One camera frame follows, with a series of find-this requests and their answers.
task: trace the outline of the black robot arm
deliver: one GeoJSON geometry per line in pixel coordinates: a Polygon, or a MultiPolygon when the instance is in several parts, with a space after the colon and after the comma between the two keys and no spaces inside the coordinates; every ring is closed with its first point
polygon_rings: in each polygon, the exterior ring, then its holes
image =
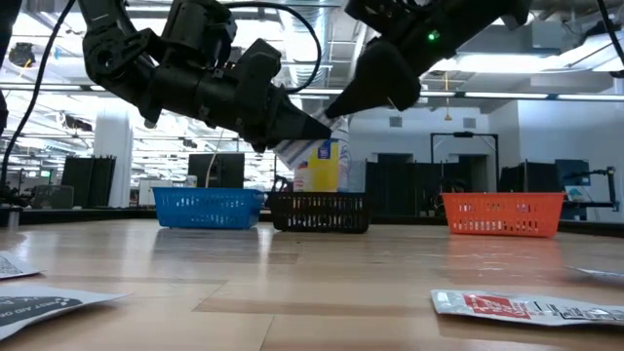
{"type": "MultiPolygon", "coordinates": [[[[346,13],[381,35],[357,62],[355,78],[326,114],[330,118],[392,105],[415,104],[418,77],[493,21],[527,22],[530,0],[350,0],[346,13]]],[[[256,151],[284,139],[328,138],[331,131],[293,106],[271,84],[280,53],[257,40],[228,62],[236,23],[216,0],[175,0],[162,36],[137,32],[123,0],[80,0],[89,77],[137,106],[155,124],[162,109],[235,132],[256,151]]]]}
{"type": "Polygon", "coordinates": [[[502,18],[510,29],[527,22],[531,0],[350,0],[345,12],[381,35],[358,58],[353,81],[328,117],[391,105],[403,111],[420,96],[419,76],[502,18]]]}
{"type": "Polygon", "coordinates": [[[329,138],[330,129],[271,84],[281,54],[255,41],[229,62],[236,23],[215,0],[175,0],[162,36],[136,31],[123,0],[79,0],[87,23],[87,74],[155,124],[163,109],[239,133],[262,152],[284,139],[329,138]]]}

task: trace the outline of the packet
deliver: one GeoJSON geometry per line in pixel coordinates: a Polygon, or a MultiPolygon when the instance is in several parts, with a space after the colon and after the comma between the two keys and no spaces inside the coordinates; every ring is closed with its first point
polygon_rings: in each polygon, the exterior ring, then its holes
{"type": "Polygon", "coordinates": [[[0,280],[25,277],[41,272],[41,270],[35,269],[28,263],[15,257],[12,253],[0,252],[0,280]]]}
{"type": "Polygon", "coordinates": [[[39,321],[123,296],[42,286],[0,287],[0,340],[39,321]]]}
{"type": "MultiPolygon", "coordinates": [[[[325,110],[320,109],[312,114],[312,117],[323,123],[335,132],[340,126],[346,124],[342,117],[330,119],[325,116],[325,110]]],[[[302,162],[306,161],[314,149],[323,145],[325,140],[284,140],[273,148],[273,152],[284,162],[289,170],[296,169],[302,162]]]]}
{"type": "Polygon", "coordinates": [[[538,326],[611,324],[624,326],[624,306],[564,298],[479,291],[431,291],[439,314],[454,314],[538,326]]]}
{"type": "Polygon", "coordinates": [[[596,278],[613,278],[613,279],[624,279],[624,273],[616,273],[616,272],[605,272],[605,271],[599,271],[599,270],[593,270],[593,269],[585,269],[585,268],[578,268],[578,267],[571,267],[568,266],[567,268],[569,269],[573,269],[579,272],[583,272],[586,274],[589,274],[593,277],[596,278]]]}

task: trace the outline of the wooden table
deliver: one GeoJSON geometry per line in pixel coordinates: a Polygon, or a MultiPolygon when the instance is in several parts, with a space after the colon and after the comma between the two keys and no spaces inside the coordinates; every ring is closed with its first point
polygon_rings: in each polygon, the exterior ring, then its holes
{"type": "Polygon", "coordinates": [[[535,293],[624,305],[624,240],[449,236],[372,226],[366,235],[161,229],[155,220],[0,231],[46,269],[2,285],[133,295],[29,327],[15,350],[623,350],[624,329],[546,329],[439,317],[432,289],[535,293]]]}

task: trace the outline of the plastic basket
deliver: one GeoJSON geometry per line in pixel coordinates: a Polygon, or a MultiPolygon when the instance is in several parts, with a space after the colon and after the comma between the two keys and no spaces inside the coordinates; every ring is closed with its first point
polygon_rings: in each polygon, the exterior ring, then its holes
{"type": "Polygon", "coordinates": [[[453,234],[553,237],[564,193],[443,194],[453,234]]]}
{"type": "Polygon", "coordinates": [[[252,189],[155,187],[160,225],[171,228],[248,229],[264,193],[252,189]]]}
{"type": "Polygon", "coordinates": [[[371,221],[363,193],[269,193],[273,225],[283,231],[361,234],[371,221]]]}

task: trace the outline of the orange basket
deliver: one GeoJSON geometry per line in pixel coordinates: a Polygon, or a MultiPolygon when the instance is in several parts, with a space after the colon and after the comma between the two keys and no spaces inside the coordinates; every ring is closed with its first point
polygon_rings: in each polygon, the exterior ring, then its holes
{"type": "Polygon", "coordinates": [[[557,234],[565,193],[442,194],[453,234],[552,238],[557,234]]]}

